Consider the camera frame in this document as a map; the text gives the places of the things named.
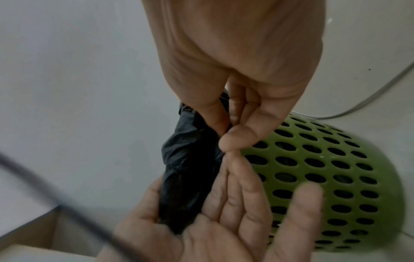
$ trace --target black bag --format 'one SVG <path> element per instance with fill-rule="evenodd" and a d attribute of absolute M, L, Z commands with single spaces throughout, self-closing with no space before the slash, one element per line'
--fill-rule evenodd
<path fill-rule="evenodd" d="M 220 101 L 228 112 L 226 92 Z M 181 234 L 200 213 L 224 156 L 218 147 L 217 133 L 199 113 L 180 104 L 179 114 L 175 132 L 162 148 L 166 170 L 159 219 L 174 234 Z"/>

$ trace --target human hand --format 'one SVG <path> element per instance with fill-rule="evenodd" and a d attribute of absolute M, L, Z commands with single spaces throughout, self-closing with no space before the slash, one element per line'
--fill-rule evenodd
<path fill-rule="evenodd" d="M 157 224 L 162 180 L 155 181 L 114 234 L 150 262 L 309 262 L 322 217 L 322 189 L 300 186 L 272 245 L 266 250 L 272 214 L 262 183 L 249 162 L 224 157 L 201 213 L 182 235 Z M 109 246 L 96 262 L 125 260 Z"/>
<path fill-rule="evenodd" d="M 142 2 L 166 81 L 224 135 L 224 152 L 275 130 L 319 63 L 324 0 Z M 230 117 L 219 101 L 226 83 Z"/>

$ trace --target cable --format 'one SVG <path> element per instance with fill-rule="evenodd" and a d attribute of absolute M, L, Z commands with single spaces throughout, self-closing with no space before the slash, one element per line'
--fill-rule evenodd
<path fill-rule="evenodd" d="M 292 113 L 294 113 L 296 115 L 299 115 L 301 117 L 307 117 L 307 118 L 316 119 L 316 120 L 325 120 L 325 119 L 332 119 L 332 118 L 346 116 L 346 115 L 348 115 L 350 113 L 353 113 L 353 112 L 355 112 L 355 111 L 357 111 L 357 110 L 359 110 L 359 109 L 367 106 L 372 101 L 376 100 L 378 97 L 380 97 L 381 95 L 383 95 L 391 87 L 393 87 L 398 81 L 400 81 L 413 68 L 414 68 L 414 61 L 411 62 L 411 64 L 409 64 L 406 68 L 404 68 L 400 73 L 398 73 L 396 76 L 394 76 L 388 83 L 386 83 L 378 91 L 376 91 L 375 93 L 373 93 L 368 98 L 364 99 L 362 102 L 358 103 L 354 107 L 352 107 L 352 108 L 350 108 L 347 111 L 344 111 L 342 113 L 335 114 L 335 115 L 332 115 L 332 116 L 327 116 L 327 117 L 306 115 L 306 114 L 301 114 L 301 113 L 298 113 L 298 112 L 295 112 L 295 111 L 292 111 Z"/>
<path fill-rule="evenodd" d="M 48 202 L 58 205 L 60 210 L 64 212 L 75 223 L 79 224 L 89 231 L 96 238 L 110 244 L 116 251 L 124 255 L 133 262 L 149 261 L 144 255 L 140 254 L 136 249 L 129 246 L 124 241 L 115 238 L 110 231 L 100 226 L 98 223 L 86 217 L 82 212 L 77 210 L 74 204 L 69 204 L 67 197 L 64 197 L 56 188 L 41 178 L 38 174 L 27 169 L 23 165 L 15 162 L 10 157 L 0 152 L 0 166 L 9 171 L 14 177 L 26 185 L 35 189 L 35 191 Z"/>

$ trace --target crumpled black plastic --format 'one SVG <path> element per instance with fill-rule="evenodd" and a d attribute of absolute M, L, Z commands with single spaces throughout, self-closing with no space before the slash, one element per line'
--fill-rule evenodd
<path fill-rule="evenodd" d="M 226 92 L 220 101 L 228 112 Z M 199 113 L 180 104 L 179 114 L 174 134 L 162 147 L 166 169 L 158 221 L 174 234 L 181 234 L 200 213 L 224 156 L 218 147 L 217 133 Z"/>

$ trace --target green basket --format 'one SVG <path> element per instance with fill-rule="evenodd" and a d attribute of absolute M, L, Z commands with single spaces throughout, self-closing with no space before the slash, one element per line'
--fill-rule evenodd
<path fill-rule="evenodd" d="M 405 204 L 398 174 L 380 150 L 355 134 L 291 114 L 243 155 L 270 202 L 270 242 L 304 181 L 319 183 L 325 192 L 315 250 L 373 250 L 393 241 L 401 229 Z"/>

